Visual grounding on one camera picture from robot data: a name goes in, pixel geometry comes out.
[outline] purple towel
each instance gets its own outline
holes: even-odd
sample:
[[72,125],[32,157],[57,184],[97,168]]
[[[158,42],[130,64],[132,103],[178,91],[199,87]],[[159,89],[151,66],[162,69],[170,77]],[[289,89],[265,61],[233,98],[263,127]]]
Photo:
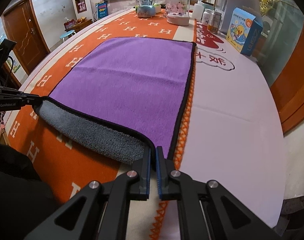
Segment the purple towel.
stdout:
[[136,130],[173,156],[193,68],[194,43],[152,38],[103,42],[50,97]]

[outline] black sleeve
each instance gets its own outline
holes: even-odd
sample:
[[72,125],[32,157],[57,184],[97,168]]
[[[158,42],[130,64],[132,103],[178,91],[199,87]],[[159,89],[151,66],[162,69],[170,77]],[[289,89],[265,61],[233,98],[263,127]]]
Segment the black sleeve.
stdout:
[[0,240],[22,240],[57,207],[30,159],[0,144]]
[[41,181],[26,155],[2,144],[0,144],[0,171],[16,178]]
[[22,240],[56,208],[46,183],[0,172],[0,240]]

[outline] gray towel underside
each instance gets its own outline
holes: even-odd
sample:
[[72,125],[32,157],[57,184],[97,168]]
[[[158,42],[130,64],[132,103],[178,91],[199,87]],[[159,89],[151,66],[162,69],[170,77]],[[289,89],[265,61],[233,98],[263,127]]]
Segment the gray towel underside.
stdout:
[[34,110],[58,132],[94,152],[127,164],[143,157],[145,144],[132,136],[71,114],[47,100]]

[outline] towel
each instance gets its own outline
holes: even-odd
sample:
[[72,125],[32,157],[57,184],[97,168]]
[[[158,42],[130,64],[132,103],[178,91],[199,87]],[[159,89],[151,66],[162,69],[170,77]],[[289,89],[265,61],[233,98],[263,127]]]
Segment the towel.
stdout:
[[[165,157],[172,159],[188,98],[194,48],[193,42],[164,39],[107,40],[76,64],[35,112],[68,138],[123,163],[142,157],[142,142],[151,148],[162,146]],[[85,122],[89,119],[101,126],[90,128]],[[134,136],[128,146],[120,147],[116,142],[121,137],[117,139],[111,130],[107,133],[102,121],[111,130],[122,127],[121,141]],[[115,148],[104,150],[102,144]],[[131,152],[133,144],[137,151]]]

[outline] brown wooden door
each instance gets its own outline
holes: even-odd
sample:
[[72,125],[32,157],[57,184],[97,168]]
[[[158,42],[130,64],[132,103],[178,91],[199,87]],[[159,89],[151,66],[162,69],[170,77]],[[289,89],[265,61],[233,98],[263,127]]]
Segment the brown wooden door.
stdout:
[[7,37],[17,42],[13,49],[15,55],[27,74],[30,74],[48,54],[30,0],[24,0],[6,11],[3,23]]

